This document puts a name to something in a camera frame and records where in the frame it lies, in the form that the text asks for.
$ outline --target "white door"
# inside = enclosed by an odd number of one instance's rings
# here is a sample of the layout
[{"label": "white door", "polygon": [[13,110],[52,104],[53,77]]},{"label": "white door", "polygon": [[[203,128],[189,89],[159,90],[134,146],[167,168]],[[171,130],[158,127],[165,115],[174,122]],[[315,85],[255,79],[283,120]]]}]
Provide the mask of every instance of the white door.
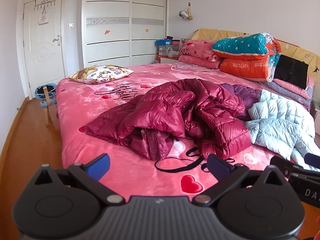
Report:
[{"label": "white door", "polygon": [[[24,55],[32,97],[35,97],[38,86],[57,84],[65,78],[61,49],[61,1],[36,0],[24,6]],[[45,24],[46,21],[39,19],[44,14],[48,21]]]}]

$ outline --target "light blue puffer jacket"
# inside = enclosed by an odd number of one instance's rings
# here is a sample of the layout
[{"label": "light blue puffer jacket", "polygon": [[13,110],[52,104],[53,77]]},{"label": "light blue puffer jacket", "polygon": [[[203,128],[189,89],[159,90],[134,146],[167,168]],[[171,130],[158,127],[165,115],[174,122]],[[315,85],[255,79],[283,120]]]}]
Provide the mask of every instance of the light blue puffer jacket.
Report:
[{"label": "light blue puffer jacket", "polygon": [[317,170],[305,164],[306,153],[320,156],[314,142],[313,117],[299,103],[262,90],[260,102],[255,103],[248,113],[252,121],[246,122],[251,142],[267,147],[308,170]]}]

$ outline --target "plastic bag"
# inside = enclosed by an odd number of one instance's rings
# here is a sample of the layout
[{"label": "plastic bag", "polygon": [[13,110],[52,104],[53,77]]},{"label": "plastic bag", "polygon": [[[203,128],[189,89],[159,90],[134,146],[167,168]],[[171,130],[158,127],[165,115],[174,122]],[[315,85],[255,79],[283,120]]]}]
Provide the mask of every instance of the plastic bag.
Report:
[{"label": "plastic bag", "polygon": [[175,51],[171,47],[169,47],[167,49],[167,55],[168,55],[168,57],[178,57],[179,56],[179,52]]}]

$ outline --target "pink blanket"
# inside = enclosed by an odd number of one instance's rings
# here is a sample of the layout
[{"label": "pink blanket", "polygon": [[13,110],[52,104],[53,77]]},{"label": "pink blanket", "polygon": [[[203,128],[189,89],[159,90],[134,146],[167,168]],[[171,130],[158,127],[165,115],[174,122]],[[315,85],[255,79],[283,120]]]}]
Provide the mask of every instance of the pink blanket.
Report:
[{"label": "pink blanket", "polygon": [[315,81],[311,76],[307,76],[307,87],[306,89],[302,89],[296,85],[293,85],[289,82],[283,81],[281,79],[277,79],[275,78],[273,80],[275,83],[277,83],[279,86],[282,86],[283,88],[299,95],[302,96],[303,98],[305,98],[306,100],[309,100],[312,98],[312,94],[313,94],[313,89],[315,86]]},{"label": "pink blanket", "polygon": [[180,48],[179,61],[218,69],[223,58],[219,58],[212,50],[216,41],[189,40]]},{"label": "pink blanket", "polygon": [[[66,168],[74,162],[87,163],[107,153],[110,156],[110,169],[100,182],[126,199],[130,195],[187,195],[192,198],[217,182],[208,172],[205,161],[191,170],[175,172],[201,161],[192,139],[175,141],[169,158],[155,162],[140,157],[126,147],[81,133],[78,129],[104,111],[168,81],[198,78],[217,84],[226,82],[255,89],[270,89],[257,82],[185,63],[180,63],[179,67],[154,64],[130,69],[134,70],[132,75],[114,82],[88,85],[63,79],[58,84],[57,108],[63,141],[63,166]],[[233,156],[233,159],[234,163],[244,163],[251,169],[262,170],[273,155],[275,153],[267,148],[253,145]]]}]

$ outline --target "wooden floor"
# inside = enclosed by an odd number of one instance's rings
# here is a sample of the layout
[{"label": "wooden floor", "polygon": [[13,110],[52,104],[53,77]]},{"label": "wooden floor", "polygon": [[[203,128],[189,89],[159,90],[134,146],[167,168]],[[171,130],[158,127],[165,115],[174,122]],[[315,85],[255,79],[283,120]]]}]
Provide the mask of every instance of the wooden floor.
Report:
[{"label": "wooden floor", "polygon": [[[59,121],[55,118],[55,106],[52,107],[53,123],[44,124],[44,111],[39,101],[29,101],[14,131],[7,158],[4,163],[0,182],[0,239],[16,240],[20,234],[11,217],[12,207],[32,177],[43,163],[53,168],[61,168],[61,147]],[[306,221],[299,234],[300,239],[315,236],[320,225],[315,223],[320,209],[304,204]]]}]

